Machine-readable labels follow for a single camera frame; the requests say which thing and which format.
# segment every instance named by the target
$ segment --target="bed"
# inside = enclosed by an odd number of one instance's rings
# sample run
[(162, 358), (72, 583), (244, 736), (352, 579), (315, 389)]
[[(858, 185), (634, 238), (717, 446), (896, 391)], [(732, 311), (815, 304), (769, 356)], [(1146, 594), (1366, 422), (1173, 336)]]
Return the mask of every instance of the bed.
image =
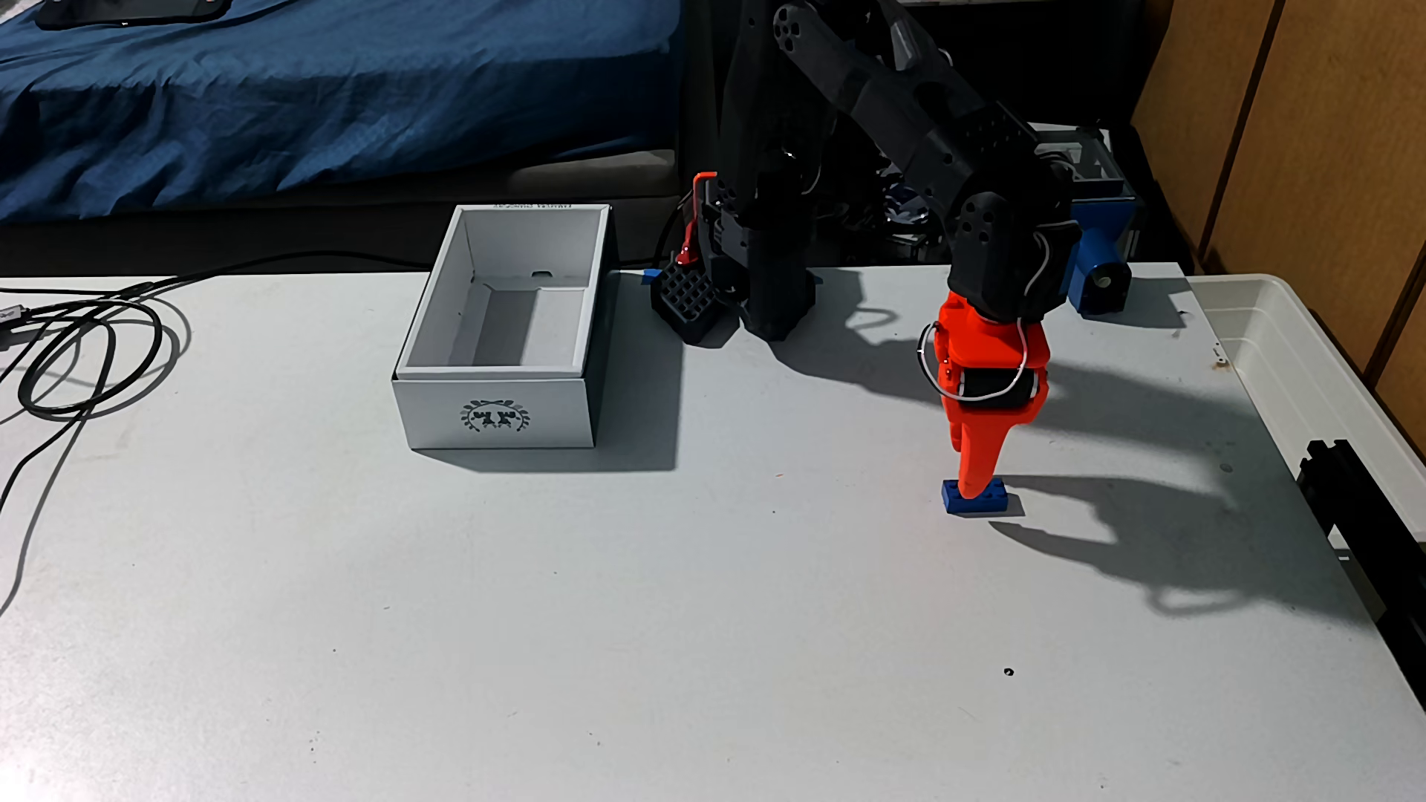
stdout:
[(0, 271), (409, 258), (452, 203), (637, 198), (620, 227), (657, 227), (700, 138), (700, 1), (232, 0), (210, 23), (70, 31), (21, 11), (0, 24)]

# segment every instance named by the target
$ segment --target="blue bedsheet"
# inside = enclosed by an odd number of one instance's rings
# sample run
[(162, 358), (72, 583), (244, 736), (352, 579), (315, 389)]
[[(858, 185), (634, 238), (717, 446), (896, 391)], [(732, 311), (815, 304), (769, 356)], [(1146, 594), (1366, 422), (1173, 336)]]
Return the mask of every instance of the blue bedsheet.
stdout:
[(232, 0), (0, 24), (0, 223), (669, 147), (682, 0)]

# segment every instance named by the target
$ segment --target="table surface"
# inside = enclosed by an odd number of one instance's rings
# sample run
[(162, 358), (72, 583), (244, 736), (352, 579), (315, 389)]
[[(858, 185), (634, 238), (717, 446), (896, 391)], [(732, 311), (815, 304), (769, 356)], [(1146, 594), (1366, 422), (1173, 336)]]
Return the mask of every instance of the table surface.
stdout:
[(913, 362), (944, 268), (699, 348), (626, 275), (585, 451), (406, 448), (424, 274), (171, 291), (181, 358), (0, 515), (0, 799), (1420, 799), (1426, 715), (1188, 284), (1135, 270), (1047, 318), (992, 518), (941, 508)]

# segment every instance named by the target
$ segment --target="wooden cabinet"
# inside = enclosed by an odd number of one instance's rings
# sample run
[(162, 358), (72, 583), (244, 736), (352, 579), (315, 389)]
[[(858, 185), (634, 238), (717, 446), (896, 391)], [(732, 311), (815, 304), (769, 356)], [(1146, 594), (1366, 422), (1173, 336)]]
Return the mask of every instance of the wooden cabinet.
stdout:
[(1208, 263), (1288, 280), (1369, 375), (1426, 243), (1423, 126), (1426, 4), (1286, 0)]
[(1376, 395), (1416, 448), (1426, 447), (1426, 308), (1420, 304), (1386, 360)]
[(1273, 0), (1175, 0), (1134, 110), (1144, 153), (1179, 228), (1196, 245)]
[(1426, 1), (1176, 0), (1134, 123), (1201, 264), (1285, 278), (1426, 447)]

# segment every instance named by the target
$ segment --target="robotic arm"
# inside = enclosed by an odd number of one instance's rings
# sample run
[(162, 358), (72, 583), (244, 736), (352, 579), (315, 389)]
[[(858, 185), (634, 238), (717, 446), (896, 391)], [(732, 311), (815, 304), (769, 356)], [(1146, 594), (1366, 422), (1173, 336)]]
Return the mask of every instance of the robotic arm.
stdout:
[(682, 275), (660, 275), (655, 307), (696, 341), (706, 327), (687, 325), (689, 308), (669, 298), (707, 293), (712, 317), (732, 310), (753, 334), (783, 340), (814, 301), (806, 267), (819, 221), (831, 208), (866, 227), (868, 210), (884, 214), (883, 176), (898, 171), (935, 228), (930, 255), (951, 264), (921, 364), (961, 451), (958, 491), (974, 498), (1005, 434), (1048, 390), (1040, 320), (1064, 303), (1079, 240), (1072, 168), (1038, 156), (1040, 137), (975, 93), (897, 0), (744, 0), (742, 17), (723, 163), (694, 191), (699, 253), (680, 255)]

